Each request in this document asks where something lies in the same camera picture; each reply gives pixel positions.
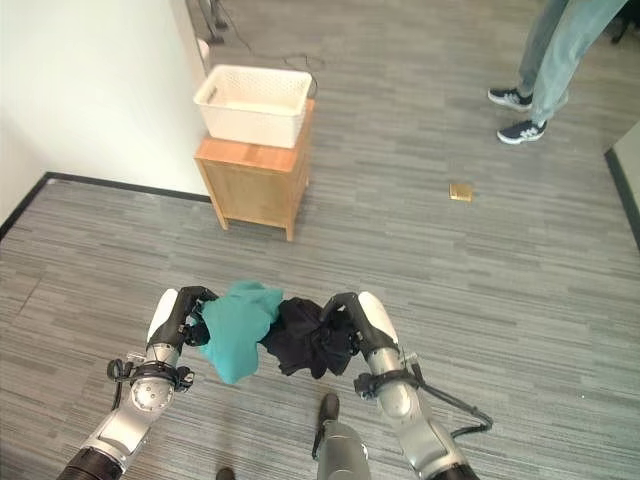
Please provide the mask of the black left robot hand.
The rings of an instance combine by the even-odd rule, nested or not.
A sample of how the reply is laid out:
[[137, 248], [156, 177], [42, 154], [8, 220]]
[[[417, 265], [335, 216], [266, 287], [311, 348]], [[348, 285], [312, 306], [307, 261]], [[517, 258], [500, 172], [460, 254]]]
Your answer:
[[184, 345], [206, 345], [211, 336], [203, 317], [204, 304], [217, 299], [203, 286], [167, 289], [149, 326], [146, 347], [166, 344], [181, 353]]

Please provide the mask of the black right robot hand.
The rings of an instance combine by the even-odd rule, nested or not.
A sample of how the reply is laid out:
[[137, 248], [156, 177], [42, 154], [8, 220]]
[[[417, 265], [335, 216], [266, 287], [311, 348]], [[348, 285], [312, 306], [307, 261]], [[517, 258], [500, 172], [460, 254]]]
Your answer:
[[358, 347], [366, 359], [379, 349], [400, 352], [394, 326], [375, 295], [368, 291], [335, 294], [323, 307], [320, 320], [328, 320], [340, 308], [346, 312], [348, 323], [360, 334]]

